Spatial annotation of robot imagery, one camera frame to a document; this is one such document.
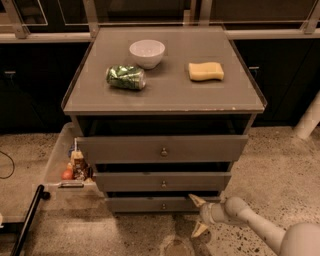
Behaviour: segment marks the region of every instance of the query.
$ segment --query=white robotic arm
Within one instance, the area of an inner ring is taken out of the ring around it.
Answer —
[[[253,212],[239,197],[215,204],[192,194],[189,196],[200,208],[201,218],[192,237],[199,236],[214,223],[248,226],[279,256],[320,255],[320,225],[299,223],[285,231]]]

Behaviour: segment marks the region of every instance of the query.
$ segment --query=black pole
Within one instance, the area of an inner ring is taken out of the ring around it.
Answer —
[[[37,207],[39,204],[40,199],[49,199],[50,197],[50,193],[49,192],[43,192],[44,190],[44,186],[43,185],[39,185],[37,188],[37,191],[33,197],[32,203],[30,205],[30,208],[28,210],[27,216],[24,220],[24,224],[23,227],[21,229],[21,232],[19,234],[19,237],[17,238],[13,250],[11,252],[11,256],[19,256],[21,249],[23,247],[24,241],[26,240],[29,228],[31,226],[33,217],[37,211]]]

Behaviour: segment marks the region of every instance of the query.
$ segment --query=dresser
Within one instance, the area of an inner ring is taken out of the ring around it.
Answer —
[[[141,91],[111,87],[106,70],[134,65],[129,46],[166,46]],[[188,64],[221,63],[223,81],[193,82]],[[266,102],[220,27],[101,28],[65,96],[74,136],[110,210],[195,212],[219,201]]]

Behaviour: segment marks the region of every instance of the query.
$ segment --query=bowl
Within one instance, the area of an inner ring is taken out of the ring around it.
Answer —
[[[130,45],[133,60],[143,69],[157,66],[164,54],[165,46],[156,40],[141,40]]]

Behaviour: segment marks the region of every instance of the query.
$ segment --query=green can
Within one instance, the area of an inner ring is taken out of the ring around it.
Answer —
[[[131,90],[142,90],[146,85],[144,70],[136,66],[112,66],[106,71],[106,80],[111,86]]]

